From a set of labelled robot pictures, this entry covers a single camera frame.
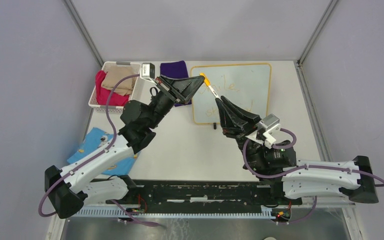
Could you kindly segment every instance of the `yellow marker cap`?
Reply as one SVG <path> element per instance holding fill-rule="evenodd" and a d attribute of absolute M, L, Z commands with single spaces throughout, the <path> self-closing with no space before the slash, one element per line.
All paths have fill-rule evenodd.
<path fill-rule="evenodd" d="M 203 76 L 205 79 L 204 79 L 204 83 L 205 85 L 209 86 L 210 85 L 210 81 L 208 80 L 207 76 L 205 76 L 205 73 L 200 73 L 199 74 L 200 76 Z"/>

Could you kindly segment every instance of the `marker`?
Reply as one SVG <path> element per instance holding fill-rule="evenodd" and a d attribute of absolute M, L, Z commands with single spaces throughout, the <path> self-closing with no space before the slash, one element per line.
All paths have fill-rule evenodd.
<path fill-rule="evenodd" d="M 199 75 L 203 76 L 205 79 L 204 79 L 204 83 L 205 85 L 209 88 L 209 90 L 212 92 L 212 94 L 214 95 L 215 98 L 219 99 L 219 95 L 217 94 L 217 92 L 214 90 L 214 88 L 210 85 L 210 81 L 208 80 L 207 76 L 205 76 L 204 73 L 200 73 Z"/>

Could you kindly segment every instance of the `gray floor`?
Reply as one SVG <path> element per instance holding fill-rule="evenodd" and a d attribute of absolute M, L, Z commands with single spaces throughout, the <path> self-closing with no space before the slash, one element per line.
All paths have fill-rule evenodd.
<path fill-rule="evenodd" d="M 294 209 L 292 219 L 307 209 Z M 113 218 L 72 217 L 62 240 L 349 240 L 342 210 L 317 209 L 307 220 L 276 226 L 264 219 L 168 219 L 149 218 L 165 227 L 118 223 Z"/>

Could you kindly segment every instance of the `white plastic basket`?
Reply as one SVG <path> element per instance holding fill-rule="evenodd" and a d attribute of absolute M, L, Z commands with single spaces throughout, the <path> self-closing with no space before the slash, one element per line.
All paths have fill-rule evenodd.
<path fill-rule="evenodd" d="M 141 64 L 138 62 L 120 62 L 120 61 L 106 61 L 102 66 L 102 71 L 105 73 L 108 72 L 108 69 L 112 66 L 122 67 L 132 67 L 135 73 L 139 74 L 141 70 Z M 144 81 L 137 77 L 136 83 L 134 84 L 133 91 L 129 96 L 129 100 L 139 100 L 141 95 L 141 89 L 143 87 Z M 92 95 L 89 98 L 89 106 L 91 106 L 95 111 L 105 113 L 105 105 L 99 105 L 97 102 L 97 88 L 96 86 L 93 88 Z M 122 106 L 108 106 L 108 112 L 113 114 L 121 114 L 123 112 Z"/>

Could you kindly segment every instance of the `red wire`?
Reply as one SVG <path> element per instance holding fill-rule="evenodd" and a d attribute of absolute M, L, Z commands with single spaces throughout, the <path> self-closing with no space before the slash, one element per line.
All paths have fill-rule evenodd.
<path fill-rule="evenodd" d="M 147 210 L 148 210 L 147 202 L 145 201 L 145 199 L 143 199 L 143 198 L 141 197 L 140 194 L 138 194 L 138 195 L 137 195 L 137 205 L 139 205 L 139 206 L 141 205 L 141 200 L 143 201 L 143 203 L 145 203 L 145 211 L 144 211 L 144 213 L 146 213 Z"/>
<path fill-rule="evenodd" d="M 143 202 L 145 203 L 145 211 L 144 211 L 144 213 L 146 213 L 147 212 L 147 210 L 148 210 L 148 205 L 147 205 L 147 202 L 145 201 L 145 199 L 143 199 L 143 198 L 140 198 L 140 199 L 142 199 L 143 200 Z"/>

